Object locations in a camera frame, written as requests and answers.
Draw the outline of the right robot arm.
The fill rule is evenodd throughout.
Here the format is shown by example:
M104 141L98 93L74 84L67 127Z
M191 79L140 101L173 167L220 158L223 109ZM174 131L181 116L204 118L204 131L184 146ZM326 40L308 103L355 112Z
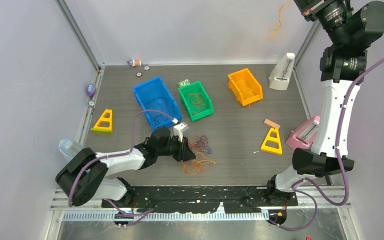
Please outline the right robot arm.
M354 168L348 158L347 137L354 99L371 68L368 48L384 34L384 2L373 0L354 11L348 0L297 0L307 21L318 21L332 44L320 59L323 106L316 138L310 149L296 148L289 168L274 175L266 185L265 200L271 205L290 200L299 185L316 178L340 174L345 204L349 197L347 172Z

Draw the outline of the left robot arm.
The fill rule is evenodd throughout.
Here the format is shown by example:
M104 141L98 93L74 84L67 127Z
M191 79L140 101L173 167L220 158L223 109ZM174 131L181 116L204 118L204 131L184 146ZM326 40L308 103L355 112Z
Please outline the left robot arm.
M124 171L142 170L155 164L158 157L170 156L177 162L196 159L188 139L176 130L159 127L131 149L110 153L94 152L86 147L78 151L55 177L68 196L70 206L82 206L90 200L103 199L128 207L135 192L121 177L109 176Z

